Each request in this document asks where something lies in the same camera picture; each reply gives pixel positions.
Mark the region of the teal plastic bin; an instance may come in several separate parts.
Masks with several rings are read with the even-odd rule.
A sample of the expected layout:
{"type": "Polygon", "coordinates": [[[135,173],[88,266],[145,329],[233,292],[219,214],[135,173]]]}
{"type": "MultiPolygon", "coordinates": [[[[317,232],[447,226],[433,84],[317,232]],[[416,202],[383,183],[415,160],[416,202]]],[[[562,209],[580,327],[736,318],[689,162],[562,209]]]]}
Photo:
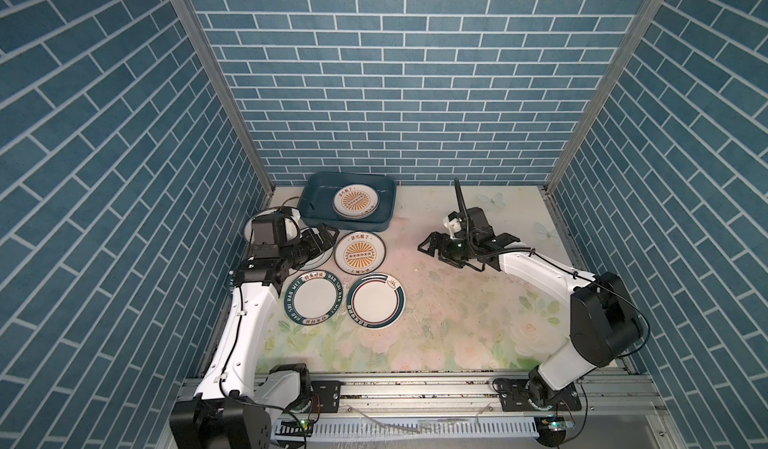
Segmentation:
{"type": "Polygon", "coordinates": [[[299,200],[298,210],[302,221],[308,226],[323,223],[337,229],[382,232],[389,227],[395,200],[396,184],[389,177],[320,172],[312,175],[307,182],[299,200]],[[352,220],[336,214],[333,209],[334,195],[340,188],[350,184],[365,184],[378,193],[379,206],[372,215],[352,220]]]}

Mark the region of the green striped rim plate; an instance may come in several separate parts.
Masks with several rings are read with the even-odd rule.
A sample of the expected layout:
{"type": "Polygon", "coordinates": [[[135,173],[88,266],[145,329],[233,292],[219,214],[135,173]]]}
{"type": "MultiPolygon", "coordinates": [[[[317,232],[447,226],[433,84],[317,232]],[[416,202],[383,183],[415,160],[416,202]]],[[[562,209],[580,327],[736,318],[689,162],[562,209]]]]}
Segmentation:
{"type": "Polygon", "coordinates": [[[402,284],[385,273],[358,279],[347,293],[347,312],[358,325],[378,330],[394,324],[403,314],[406,295],[402,284]]]}

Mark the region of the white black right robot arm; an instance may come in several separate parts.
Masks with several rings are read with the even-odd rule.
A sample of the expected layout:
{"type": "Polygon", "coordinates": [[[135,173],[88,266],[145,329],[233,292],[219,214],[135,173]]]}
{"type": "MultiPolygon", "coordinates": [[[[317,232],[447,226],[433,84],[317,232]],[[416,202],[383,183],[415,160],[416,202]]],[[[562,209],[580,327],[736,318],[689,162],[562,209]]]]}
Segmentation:
{"type": "Polygon", "coordinates": [[[490,267],[515,276],[569,308],[567,342],[529,372],[526,391],[533,407],[548,410],[558,404],[579,378],[628,355],[642,338],[644,317],[618,275],[580,272],[554,262],[514,235],[495,233],[478,207],[450,213],[444,227],[444,233],[431,233],[417,250],[458,269],[490,267]]]}

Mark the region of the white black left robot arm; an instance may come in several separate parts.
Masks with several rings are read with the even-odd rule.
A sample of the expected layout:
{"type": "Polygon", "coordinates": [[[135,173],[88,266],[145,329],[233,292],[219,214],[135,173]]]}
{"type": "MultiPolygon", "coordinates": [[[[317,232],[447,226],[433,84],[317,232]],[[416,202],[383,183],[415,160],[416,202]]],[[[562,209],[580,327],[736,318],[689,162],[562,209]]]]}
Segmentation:
{"type": "Polygon", "coordinates": [[[325,224],[301,229],[290,208],[250,222],[248,252],[231,275],[232,302],[215,354],[191,398],[169,418],[179,448],[267,448],[281,415],[308,402],[305,364],[272,369],[262,384],[255,366],[263,333],[289,273],[334,248],[339,232],[325,224]]]}

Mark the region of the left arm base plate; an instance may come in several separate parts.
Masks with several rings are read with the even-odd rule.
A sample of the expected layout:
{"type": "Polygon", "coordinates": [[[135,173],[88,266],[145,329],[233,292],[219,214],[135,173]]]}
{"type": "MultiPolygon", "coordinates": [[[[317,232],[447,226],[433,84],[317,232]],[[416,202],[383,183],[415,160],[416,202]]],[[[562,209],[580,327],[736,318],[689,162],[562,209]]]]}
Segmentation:
{"type": "Polygon", "coordinates": [[[320,380],[307,383],[276,383],[267,380],[257,387],[255,401],[293,413],[337,413],[341,398],[340,380],[320,380]]]}

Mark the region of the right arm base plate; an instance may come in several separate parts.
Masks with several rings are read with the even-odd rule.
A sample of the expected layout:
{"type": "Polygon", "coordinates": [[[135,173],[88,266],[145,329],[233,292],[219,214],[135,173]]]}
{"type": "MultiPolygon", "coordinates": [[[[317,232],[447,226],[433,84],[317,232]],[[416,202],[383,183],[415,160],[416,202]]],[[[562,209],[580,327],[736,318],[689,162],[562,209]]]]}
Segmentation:
{"type": "Polygon", "coordinates": [[[498,395],[504,412],[549,412],[555,409],[580,411],[582,409],[582,402],[574,383],[563,389],[554,390],[539,379],[496,378],[491,382],[491,388],[498,395]]]}

